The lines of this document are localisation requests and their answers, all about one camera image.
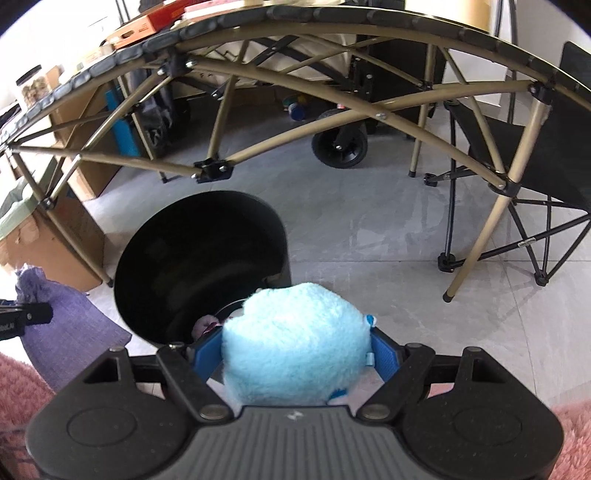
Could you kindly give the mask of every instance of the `gold metal frame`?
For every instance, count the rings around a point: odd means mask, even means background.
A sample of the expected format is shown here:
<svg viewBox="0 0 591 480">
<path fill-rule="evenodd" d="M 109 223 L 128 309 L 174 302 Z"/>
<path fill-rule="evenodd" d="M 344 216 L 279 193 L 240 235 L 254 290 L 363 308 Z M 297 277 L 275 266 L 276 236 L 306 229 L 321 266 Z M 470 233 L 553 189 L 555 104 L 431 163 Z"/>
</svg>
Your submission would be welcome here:
<svg viewBox="0 0 591 480">
<path fill-rule="evenodd" d="M 323 34 L 358 34 L 368 35 L 371 38 L 354 43 L 349 46 L 340 45 L 329 41 L 325 38 L 321 38 Z M 294 65 L 284 68 L 278 72 L 266 69 L 263 67 L 256 67 L 252 64 L 244 64 L 243 58 L 246 53 L 249 41 L 261 38 L 261 37 L 275 37 L 282 35 L 297 35 L 308 41 L 314 41 L 317 44 L 321 44 L 326 47 L 327 51 L 323 54 L 316 55 L 308 60 L 295 63 Z M 359 49 L 371 44 L 380 43 L 387 41 L 392 38 L 402 38 L 405 40 L 417 41 L 428 45 L 428 55 L 426 61 L 425 79 L 416 79 L 406 72 L 384 63 L 381 60 L 375 59 Z M 208 53 L 215 51 L 219 46 L 226 43 L 240 41 L 242 46 L 240 53 L 234 61 L 230 60 L 219 60 L 206 57 Z M 200 37 L 194 38 L 182 42 L 177 45 L 177 51 L 181 53 L 189 54 L 189 60 L 187 67 L 199 71 L 199 72 L 210 72 L 216 74 L 224 74 L 228 76 L 229 81 L 226 83 L 226 90 L 224 97 L 220 103 L 215 125 L 213 128 L 212 136 L 210 139 L 210 145 L 208 149 L 208 157 L 214 157 L 217 155 L 219 150 L 220 142 L 223 136 L 223 130 L 225 128 L 228 112 L 232 103 L 232 96 L 236 88 L 236 82 L 240 78 L 246 78 L 251 80 L 257 80 L 265 83 L 272 83 L 273 85 L 286 87 L 291 90 L 306 93 L 330 102 L 339 103 L 345 105 L 348 110 L 341 113 L 337 113 L 327 118 L 317 120 L 300 127 L 294 128 L 290 131 L 276 135 L 272 138 L 264 140 L 256 145 L 252 145 L 245 148 L 242 151 L 236 152 L 228 156 L 225 160 L 231 165 L 238 165 L 239 163 L 259 155 L 265 151 L 271 150 L 280 145 L 284 145 L 288 142 L 294 141 L 298 138 L 305 137 L 306 135 L 315 134 L 331 128 L 336 128 L 342 125 L 346 125 L 353 122 L 358 122 L 364 118 L 375 118 L 378 121 L 385 123 L 391 127 L 401 130 L 404 133 L 412 135 L 415 138 L 415 146 L 413 156 L 411 159 L 410 171 L 416 171 L 418 155 L 420 152 L 422 142 L 428 143 L 440 150 L 444 151 L 449 156 L 453 157 L 460 164 L 465 165 L 467 168 L 472 170 L 477 175 L 481 176 L 488 183 L 492 184 L 498 189 L 504 189 L 506 186 L 505 178 L 509 178 L 510 181 L 519 182 L 527 166 L 530 154 L 535 145 L 540 127 L 547 113 L 547 106 L 534 100 L 534 107 L 531 112 L 531 117 L 528 125 L 526 126 L 515 158 L 509 169 L 507 176 L 504 176 L 505 169 L 496 147 L 494 138 L 490 132 L 486 118 L 482 115 L 478 107 L 478 103 L 475 100 L 475 96 L 485 95 L 489 93 L 515 93 L 525 92 L 531 86 L 529 80 L 509 80 L 505 82 L 472 82 L 468 83 L 462 72 L 460 71 L 457 64 L 453 61 L 453 58 L 449 54 L 449 49 L 464 51 L 478 57 L 488 59 L 490 61 L 500 63 L 506 67 L 522 72 L 535 80 L 541 82 L 548 82 L 549 79 L 543 74 L 536 72 L 535 70 L 524 67 L 515 62 L 506 59 L 488 50 L 484 50 L 479 47 L 475 47 L 470 44 L 461 42 L 460 40 L 454 40 L 450 38 L 439 37 L 432 34 L 426 34 L 411 29 L 391 28 L 391 27 L 377 27 L 375 25 L 350 25 L 350 24 L 322 24 L 322 23 L 294 23 L 294 22 L 282 22 L 282 21 L 267 21 L 261 24 L 246 25 L 243 27 L 230 28 L 225 30 L 214 31 Z M 291 75 L 290 73 L 299 70 L 302 67 L 309 66 L 315 62 L 328 59 L 332 56 L 341 54 L 343 52 L 349 52 L 360 59 L 372 63 L 380 68 L 383 68 L 391 73 L 394 73 L 401 78 L 415 84 L 416 86 L 422 86 L 424 81 L 431 82 L 433 79 L 433 68 L 436 50 L 439 48 L 446 60 L 449 62 L 450 67 L 454 70 L 459 83 L 450 83 L 445 85 L 433 85 L 432 89 L 426 89 L 423 92 L 413 93 L 397 98 L 384 100 L 377 103 L 369 103 L 365 100 L 360 99 L 353 93 L 347 93 L 329 85 L 325 85 L 320 82 L 310 82 L 302 78 Z M 158 61 L 160 63 L 166 60 L 163 54 Z M 66 226 L 60 224 L 59 220 L 51 212 L 51 204 L 54 202 L 62 188 L 65 186 L 71 174 L 77 169 L 78 165 L 82 161 L 94 161 L 98 163 L 116 164 L 121 166 L 143 168 L 145 170 L 159 171 L 161 174 L 171 173 L 182 176 L 195 177 L 202 173 L 202 170 L 193 166 L 184 166 L 169 163 L 166 161 L 156 160 L 153 149 L 151 148 L 150 142 L 147 138 L 145 131 L 139 123 L 137 116 L 133 113 L 133 107 L 138 103 L 146 101 L 150 96 L 158 92 L 164 85 L 171 81 L 170 77 L 163 78 L 160 75 L 154 74 L 148 77 L 136 91 L 129 93 L 125 84 L 123 75 L 133 69 L 147 66 L 141 59 L 134 60 L 127 63 L 124 66 L 117 67 L 111 72 L 108 72 L 101 77 L 89 81 L 86 85 L 75 90 L 66 99 L 58 100 L 42 114 L 34 118 L 29 126 L 36 121 L 43 118 L 49 112 L 58 108 L 64 101 L 71 99 L 72 96 L 77 96 L 90 89 L 97 89 L 106 82 L 119 79 L 123 93 L 125 94 L 125 100 L 108 116 L 86 116 L 86 112 L 89 107 L 85 109 L 79 120 L 72 122 L 66 122 L 65 124 L 56 125 L 50 129 L 46 129 L 44 133 L 56 131 L 60 128 L 72 127 L 75 125 L 82 124 L 87 121 L 96 120 L 97 118 L 105 118 L 103 124 L 96 130 L 91 139 L 85 144 L 80 150 L 73 150 L 69 148 L 69 142 L 64 148 L 45 148 L 35 147 L 29 145 L 23 145 L 24 142 L 34 140 L 34 138 L 40 136 L 42 133 L 28 135 L 22 138 L 14 138 L 9 144 L 9 154 L 13 157 L 17 166 L 21 169 L 25 179 L 31 185 L 34 195 L 42 205 L 47 208 L 48 217 L 53 223 L 56 224 L 58 230 L 64 235 L 67 241 L 72 245 L 73 249 L 80 255 L 84 262 L 105 282 L 110 283 L 111 279 L 106 275 L 100 265 L 93 263 L 92 259 L 88 257 L 83 251 L 81 245 L 79 245 L 76 239 L 67 231 Z M 152 61 L 149 68 L 153 68 L 155 63 Z M 579 95 L 567 90 L 565 87 L 560 85 L 556 86 L 556 90 L 560 93 L 568 96 L 579 105 L 591 111 L 591 104 L 586 102 Z M 491 158 L 494 163 L 494 171 L 486 168 L 481 163 L 477 162 L 464 152 L 458 150 L 456 147 L 450 145 L 447 141 L 437 137 L 436 135 L 425 130 L 425 120 L 427 116 L 428 106 L 434 102 L 442 100 L 451 100 L 456 98 L 467 97 L 468 102 L 478 121 L 478 125 L 485 138 L 486 145 L 491 154 Z M 394 113 L 397 110 L 420 106 L 420 118 L 418 125 L 414 124 Z M 94 152 L 93 149 L 97 142 L 102 138 L 103 135 L 113 126 L 113 124 L 121 119 L 128 113 L 132 114 L 134 122 L 138 128 L 138 132 L 146 147 L 146 151 L 149 156 L 149 160 L 145 158 L 136 157 L 123 157 L 121 155 L 107 155 L 100 152 Z M 33 179 L 31 173 L 27 170 L 26 165 L 20 157 L 20 153 L 43 153 L 56 155 L 60 158 L 66 156 L 73 157 L 74 161 L 70 168 L 62 175 L 54 188 L 51 188 L 49 192 L 44 192 L 39 185 Z M 486 221 L 485 227 L 480 233 L 476 240 L 472 251 L 464 263 L 464 266 L 458 270 L 456 276 L 448 288 L 444 297 L 451 300 L 457 293 L 458 288 L 465 280 L 471 269 L 474 267 L 480 254 L 482 253 L 488 239 L 490 238 L 492 231 L 502 212 L 505 210 L 507 204 L 511 199 L 503 194 L 499 194 L 499 197 Z"/>
</svg>

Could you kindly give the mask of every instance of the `red box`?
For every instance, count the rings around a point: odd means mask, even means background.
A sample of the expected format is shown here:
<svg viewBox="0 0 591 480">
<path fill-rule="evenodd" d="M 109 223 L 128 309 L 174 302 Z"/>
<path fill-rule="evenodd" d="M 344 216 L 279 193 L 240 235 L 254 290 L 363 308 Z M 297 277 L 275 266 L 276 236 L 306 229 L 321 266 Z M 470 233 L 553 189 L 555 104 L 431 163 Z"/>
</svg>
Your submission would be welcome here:
<svg viewBox="0 0 591 480">
<path fill-rule="evenodd" d="M 158 33 L 183 16 L 185 7 L 203 0 L 175 0 L 169 4 L 157 5 L 128 23 L 119 27 L 107 37 L 116 50 Z"/>
</svg>

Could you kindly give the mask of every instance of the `white wall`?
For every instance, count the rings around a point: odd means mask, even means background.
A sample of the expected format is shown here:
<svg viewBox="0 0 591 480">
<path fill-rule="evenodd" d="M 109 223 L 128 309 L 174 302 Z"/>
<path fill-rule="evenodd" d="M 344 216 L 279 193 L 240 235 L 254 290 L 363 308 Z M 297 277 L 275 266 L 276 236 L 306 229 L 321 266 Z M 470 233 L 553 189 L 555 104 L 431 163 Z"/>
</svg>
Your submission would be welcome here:
<svg viewBox="0 0 591 480">
<path fill-rule="evenodd" d="M 517 28 L 519 46 L 554 65 L 566 41 L 591 53 L 591 38 L 547 0 L 517 0 Z"/>
<path fill-rule="evenodd" d="M 23 73 L 39 64 L 48 70 L 75 63 L 104 39 L 102 29 L 118 26 L 114 0 L 39 2 L 0 37 L 0 108 L 14 100 L 12 86 Z"/>
<path fill-rule="evenodd" d="M 493 0 L 491 2 L 491 22 L 489 27 L 490 32 L 494 32 L 495 29 L 496 8 L 496 0 Z M 501 33 L 499 38 L 506 41 L 511 41 L 511 20 L 509 16 L 508 0 L 503 1 Z M 503 65 L 492 63 L 489 60 L 475 57 L 461 51 L 451 51 L 451 54 L 468 82 L 505 79 L 507 68 Z M 457 82 L 457 78 L 449 66 L 446 67 L 443 81 L 444 83 Z M 493 95 L 481 95 L 478 97 L 478 100 L 481 102 L 491 103 L 493 105 L 499 105 L 501 101 L 501 94 L 497 93 Z"/>
</svg>

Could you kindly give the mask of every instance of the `toy on floor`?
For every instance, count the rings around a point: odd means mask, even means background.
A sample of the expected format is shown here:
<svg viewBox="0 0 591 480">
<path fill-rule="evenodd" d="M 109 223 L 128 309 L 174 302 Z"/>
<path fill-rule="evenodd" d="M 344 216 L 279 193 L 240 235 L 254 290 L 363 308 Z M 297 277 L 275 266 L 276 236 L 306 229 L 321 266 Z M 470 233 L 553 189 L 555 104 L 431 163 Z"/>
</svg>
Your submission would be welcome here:
<svg viewBox="0 0 591 480">
<path fill-rule="evenodd" d="M 373 323 L 320 285 L 261 290 L 223 325 L 226 390 L 246 405 L 325 405 L 363 373 Z"/>
</svg>

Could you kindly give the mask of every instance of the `black rubber edge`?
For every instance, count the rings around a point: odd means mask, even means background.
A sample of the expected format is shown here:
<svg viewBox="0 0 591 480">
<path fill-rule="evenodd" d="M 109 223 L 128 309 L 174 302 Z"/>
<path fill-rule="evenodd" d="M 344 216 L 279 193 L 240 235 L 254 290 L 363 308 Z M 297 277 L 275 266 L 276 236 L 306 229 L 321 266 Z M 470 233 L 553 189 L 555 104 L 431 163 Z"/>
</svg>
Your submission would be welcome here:
<svg viewBox="0 0 591 480">
<path fill-rule="evenodd" d="M 156 53 L 159 50 L 163 50 L 168 47 L 176 45 L 180 39 L 180 33 L 178 30 L 172 30 L 170 32 L 163 32 L 150 37 L 148 40 L 142 43 L 144 51 L 147 53 Z"/>
<path fill-rule="evenodd" d="M 109 70 L 114 69 L 117 66 L 117 62 L 115 60 L 115 55 L 109 55 L 108 57 L 102 59 L 101 61 L 95 63 L 92 67 L 88 69 L 90 74 L 93 78 L 96 78 L 104 73 L 107 73 Z"/>
<path fill-rule="evenodd" d="M 178 32 L 182 40 L 190 40 L 205 33 L 213 32 L 217 28 L 217 20 L 214 18 L 206 18 L 200 22 L 181 28 Z"/>
<path fill-rule="evenodd" d="M 41 113 L 41 101 L 37 102 L 35 105 L 33 105 L 29 111 L 27 112 L 27 115 L 23 118 L 29 117 L 32 118 L 34 116 L 37 116 Z"/>
<path fill-rule="evenodd" d="M 415 17 L 411 23 L 416 30 L 445 38 L 457 39 L 462 29 L 458 25 L 428 17 Z"/>
<path fill-rule="evenodd" d="M 90 74 L 90 72 L 88 70 L 84 70 L 83 72 L 80 72 L 78 75 L 75 75 L 75 77 L 73 77 L 71 80 L 74 90 L 81 87 L 82 85 L 84 85 L 91 78 L 92 78 L 92 75 Z"/>
<path fill-rule="evenodd" d="M 37 102 L 20 120 L 25 122 L 22 128 L 26 127 L 27 121 L 32 121 L 37 117 L 42 109 L 51 106 L 55 100 L 64 98 L 68 93 L 83 86 L 93 77 L 98 77 L 112 70 L 116 65 L 138 59 L 142 56 L 153 56 L 153 51 L 174 45 L 179 39 L 189 40 L 199 35 L 214 31 L 218 28 L 234 28 L 240 25 L 263 22 L 267 18 L 271 20 L 287 20 L 296 22 L 318 21 L 326 23 L 350 23 L 362 24 L 371 23 L 377 26 L 391 28 L 406 28 L 424 33 L 430 33 L 447 38 L 458 38 L 470 45 L 484 48 L 488 51 L 498 52 L 504 58 L 512 60 L 519 65 L 529 66 L 543 76 L 555 81 L 558 85 L 567 88 L 571 92 L 580 95 L 584 100 L 591 103 L 591 90 L 572 79 L 565 73 L 557 70 L 554 66 L 542 59 L 531 56 L 527 52 L 520 50 L 511 44 L 499 41 L 486 33 L 478 30 L 462 27 L 459 24 L 441 22 L 432 17 L 425 17 L 408 11 L 396 11 L 372 8 L 339 8 L 339 7 L 294 7 L 291 5 L 274 5 L 272 7 L 251 8 L 243 11 L 230 12 L 218 17 L 211 17 L 193 25 L 182 28 L 178 31 L 166 32 L 155 37 L 122 50 L 118 50 L 113 55 L 101 60 L 91 68 L 80 72 L 70 79 L 63 86 L 58 87 L 53 92 L 52 97 Z M 5 138 L 12 138 L 13 135 L 22 128 L 17 127 L 15 122 L 6 126 L 0 141 L 4 143 Z"/>
<path fill-rule="evenodd" d="M 368 22 L 379 27 L 412 28 L 413 16 L 399 10 L 370 10 Z"/>
<path fill-rule="evenodd" d="M 117 65 L 123 65 L 131 60 L 137 60 L 144 54 L 142 44 L 132 45 L 130 47 L 122 48 L 115 52 L 115 60 Z"/>
<path fill-rule="evenodd" d="M 45 110 L 49 106 L 53 105 L 53 102 L 55 102 L 55 101 L 56 101 L 56 99 L 53 95 L 53 92 L 51 92 L 49 95 L 46 95 L 41 100 L 39 100 L 39 104 L 41 105 L 41 110 Z"/>
<path fill-rule="evenodd" d="M 267 8 L 247 8 L 246 10 L 237 10 L 227 14 L 220 15 L 217 18 L 217 24 L 221 28 L 234 28 L 241 25 L 260 23 L 267 18 Z"/>
<path fill-rule="evenodd" d="M 23 115 L 22 117 L 20 117 L 17 121 L 16 121 L 16 125 L 17 125 L 17 129 L 21 129 L 22 127 L 24 127 L 27 124 L 28 120 L 26 115 Z"/>
<path fill-rule="evenodd" d="M 497 40 L 496 51 L 500 55 L 513 60 L 519 65 L 527 66 L 527 64 L 530 62 L 531 55 L 529 53 L 527 53 L 525 50 L 521 50 L 519 47 L 516 47 L 511 43 L 507 43 L 502 40 Z"/>
<path fill-rule="evenodd" d="M 63 85 L 60 85 L 55 90 L 53 90 L 53 96 L 56 100 L 65 97 L 68 93 L 72 91 L 72 81 L 68 80 Z"/>
<path fill-rule="evenodd" d="M 292 7 L 291 5 L 273 5 L 267 10 L 267 18 L 306 23 L 312 20 L 313 10 L 313 8 Z"/>
<path fill-rule="evenodd" d="M 314 20 L 321 23 L 368 23 L 368 12 L 363 8 L 317 7 Z"/>
<path fill-rule="evenodd" d="M 470 45 L 474 45 L 475 47 L 484 48 L 488 51 L 496 51 L 496 38 L 479 32 L 478 30 L 472 30 L 471 28 L 461 28 L 458 36 L 461 40 Z"/>
</svg>

